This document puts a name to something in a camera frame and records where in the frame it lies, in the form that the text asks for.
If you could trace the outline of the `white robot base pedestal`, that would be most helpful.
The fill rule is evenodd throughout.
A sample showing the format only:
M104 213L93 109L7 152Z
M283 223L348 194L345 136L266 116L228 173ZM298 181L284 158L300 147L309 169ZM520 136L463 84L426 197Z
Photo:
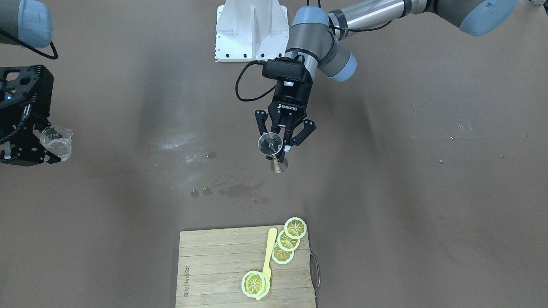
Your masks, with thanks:
M217 8L214 60L248 62L282 57L288 10L277 0L227 0Z

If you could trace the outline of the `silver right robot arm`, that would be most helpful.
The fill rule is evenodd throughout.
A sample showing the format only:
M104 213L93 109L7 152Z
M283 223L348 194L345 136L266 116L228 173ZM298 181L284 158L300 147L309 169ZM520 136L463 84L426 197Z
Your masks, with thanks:
M1 43L25 47L57 59L53 21L47 6L37 0L1 2ZM61 158L45 148L37 131L48 128L54 76L45 65L2 67L1 162L16 166L59 163Z

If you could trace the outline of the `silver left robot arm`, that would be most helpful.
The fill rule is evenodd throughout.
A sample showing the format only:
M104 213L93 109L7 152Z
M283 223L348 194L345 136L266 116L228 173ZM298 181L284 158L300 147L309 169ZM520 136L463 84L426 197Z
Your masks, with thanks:
M393 20L430 12L472 36L501 25L515 9L515 0L363 0L326 12L303 6L289 29L285 52L278 58L253 61L265 78L276 80L272 102L255 111L259 150L268 159L282 160L314 130L307 104L317 71L337 82L357 68L354 54L341 41L356 33L383 29Z

